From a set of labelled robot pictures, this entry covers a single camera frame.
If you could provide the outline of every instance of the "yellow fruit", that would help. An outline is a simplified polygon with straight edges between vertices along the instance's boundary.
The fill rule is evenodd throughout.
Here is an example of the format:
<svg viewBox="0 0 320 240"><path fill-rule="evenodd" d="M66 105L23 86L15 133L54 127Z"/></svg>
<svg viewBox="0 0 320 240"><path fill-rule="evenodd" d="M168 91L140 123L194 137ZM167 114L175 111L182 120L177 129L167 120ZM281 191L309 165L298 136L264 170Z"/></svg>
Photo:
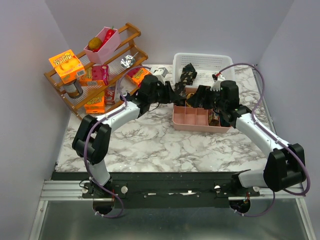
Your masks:
<svg viewBox="0 0 320 240"><path fill-rule="evenodd" d="M100 40L100 38L94 37L89 41L88 49L90 49L91 51L98 49L100 48L101 44L102 44L102 41Z"/></svg>

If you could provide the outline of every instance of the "pink box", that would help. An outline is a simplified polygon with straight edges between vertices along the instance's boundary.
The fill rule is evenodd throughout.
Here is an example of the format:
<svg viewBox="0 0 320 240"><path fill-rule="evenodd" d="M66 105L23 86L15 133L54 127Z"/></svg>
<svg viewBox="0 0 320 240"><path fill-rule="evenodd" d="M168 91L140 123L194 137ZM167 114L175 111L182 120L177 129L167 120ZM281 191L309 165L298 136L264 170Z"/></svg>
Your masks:
<svg viewBox="0 0 320 240"><path fill-rule="evenodd" d="M105 26L96 37L100 38L101 41L103 42L107 34L107 31L109 29L111 28ZM88 59L90 60L90 62L103 65L106 61L110 59L110 57L112 57L113 52L121 44L121 39L120 39L118 29L114 28L113 30L115 30L115 33L103 45L103 47L100 48L99 51L93 52L89 50L88 45L83 49Z"/></svg>
<svg viewBox="0 0 320 240"><path fill-rule="evenodd" d="M196 88L186 88L185 92L195 93ZM208 110L188 106L173 106L173 128L180 131L225 134L231 127L209 126Z"/></svg>

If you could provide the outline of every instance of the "food item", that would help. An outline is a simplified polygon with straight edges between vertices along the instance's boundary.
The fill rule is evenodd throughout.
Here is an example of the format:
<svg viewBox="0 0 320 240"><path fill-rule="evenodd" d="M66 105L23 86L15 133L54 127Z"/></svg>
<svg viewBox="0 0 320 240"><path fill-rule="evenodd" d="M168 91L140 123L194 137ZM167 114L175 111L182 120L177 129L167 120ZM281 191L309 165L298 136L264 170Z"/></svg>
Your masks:
<svg viewBox="0 0 320 240"><path fill-rule="evenodd" d="M103 40L101 46L98 47L98 48L95 48L94 50L92 50L92 52L94 52L94 53L98 52L98 51L106 44L106 42L112 37L112 35L115 34L115 32L116 32L116 31L114 30L114 27L112 26L112 28L110 28L110 29L106 32L105 37L104 37L104 40Z"/></svg>
<svg viewBox="0 0 320 240"><path fill-rule="evenodd" d="M116 85L112 85L107 87L104 90L104 103L106 105L113 105L115 104L115 97L116 97Z"/></svg>
<svg viewBox="0 0 320 240"><path fill-rule="evenodd" d="M194 93L189 93L189 94L186 95L185 105L186 105L187 107L192 107L190 104L187 103L187 100L188 100L189 98L191 98L193 95L195 95L195 94L194 94Z"/></svg>
<svg viewBox="0 0 320 240"><path fill-rule="evenodd" d="M88 49L91 51L94 51L96 49L100 49L101 45L102 45L101 39L95 36L89 41Z"/></svg>
<svg viewBox="0 0 320 240"><path fill-rule="evenodd" d="M105 92L102 91L97 96L93 97L84 105L84 108L87 114L105 113Z"/></svg>
<svg viewBox="0 0 320 240"><path fill-rule="evenodd" d="M174 92L179 96L185 98L186 97L185 87L186 85L192 85L196 76L197 76L197 72L194 66L191 63L186 65L182 69L179 82L175 84Z"/></svg>
<svg viewBox="0 0 320 240"><path fill-rule="evenodd" d="M81 86L107 86L109 80L108 65L94 65L85 70L79 78Z"/></svg>
<svg viewBox="0 0 320 240"><path fill-rule="evenodd" d="M68 96L72 99L76 99L80 97L84 92L84 90L82 89L77 79L63 85L63 89L66 91Z"/></svg>
<svg viewBox="0 0 320 240"><path fill-rule="evenodd" d="M71 49L49 58L49 61L64 84L72 85L76 78L86 73L85 67Z"/></svg>
<svg viewBox="0 0 320 240"><path fill-rule="evenodd" d="M219 114L214 112L213 109L208 110L208 123L209 126L220 126Z"/></svg>
<svg viewBox="0 0 320 240"><path fill-rule="evenodd" d="M141 67L131 70L126 76L131 80L131 82L140 87L140 84L142 80L145 78L145 76L151 74L152 73L149 72L147 69Z"/></svg>

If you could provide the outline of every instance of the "pink divided tray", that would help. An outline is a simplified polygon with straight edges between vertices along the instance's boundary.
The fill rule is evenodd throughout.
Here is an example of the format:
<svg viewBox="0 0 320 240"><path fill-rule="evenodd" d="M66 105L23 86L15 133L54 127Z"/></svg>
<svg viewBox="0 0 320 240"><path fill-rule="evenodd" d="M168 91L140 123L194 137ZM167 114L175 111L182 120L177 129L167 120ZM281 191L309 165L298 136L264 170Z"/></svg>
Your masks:
<svg viewBox="0 0 320 240"><path fill-rule="evenodd" d="M187 94L194 93L197 89L186 88ZM180 131L204 132L225 134L230 127L209 126L208 110L188 106L173 106L173 128Z"/></svg>

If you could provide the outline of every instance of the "small box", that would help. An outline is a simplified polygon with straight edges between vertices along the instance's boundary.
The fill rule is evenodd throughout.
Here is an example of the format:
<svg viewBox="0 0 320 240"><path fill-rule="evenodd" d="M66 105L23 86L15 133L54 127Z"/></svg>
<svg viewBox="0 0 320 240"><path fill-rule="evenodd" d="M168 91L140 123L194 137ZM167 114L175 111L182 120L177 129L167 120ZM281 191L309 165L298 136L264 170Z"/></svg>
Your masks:
<svg viewBox="0 0 320 240"><path fill-rule="evenodd" d="M116 84L107 87L104 90L104 103L106 105L113 105L115 104L115 97L116 97Z"/></svg>
<svg viewBox="0 0 320 240"><path fill-rule="evenodd" d="M81 61L71 49L49 58L49 61L64 84L68 84L86 73Z"/></svg>
<svg viewBox="0 0 320 240"><path fill-rule="evenodd" d="M109 67L95 65L85 70L85 75L79 78L81 86L107 86L109 80Z"/></svg>
<svg viewBox="0 0 320 240"><path fill-rule="evenodd" d="M130 79L131 82L140 87L140 84L146 75L152 75L152 73L144 67L141 67L130 71L126 76Z"/></svg>
<svg viewBox="0 0 320 240"><path fill-rule="evenodd" d="M85 105L87 114L103 114L105 113L105 93L100 92L97 96L88 101Z"/></svg>
<svg viewBox="0 0 320 240"><path fill-rule="evenodd" d="M103 42L107 34L107 31L109 29L111 28L105 26L96 37L98 37ZM87 55L90 62L103 65L106 61L109 60L110 57L112 57L113 52L117 49L117 47L121 43L118 29L113 29L113 30L115 30L115 33L100 48L99 51L93 52L89 50L88 45L84 48L84 52Z"/></svg>

